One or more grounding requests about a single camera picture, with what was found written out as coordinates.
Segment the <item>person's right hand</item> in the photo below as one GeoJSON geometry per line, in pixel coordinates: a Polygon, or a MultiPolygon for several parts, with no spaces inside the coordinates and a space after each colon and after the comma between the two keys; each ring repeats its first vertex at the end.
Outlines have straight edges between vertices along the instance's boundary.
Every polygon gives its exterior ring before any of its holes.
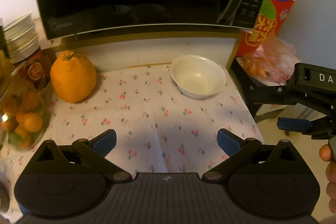
{"type": "Polygon", "coordinates": [[[328,162],[326,167],[326,178],[328,180],[328,184],[326,187],[326,194],[329,196],[329,209],[332,213],[336,212],[336,165],[333,160],[332,153],[330,147],[326,144],[323,145],[319,150],[320,158],[328,162]]]}

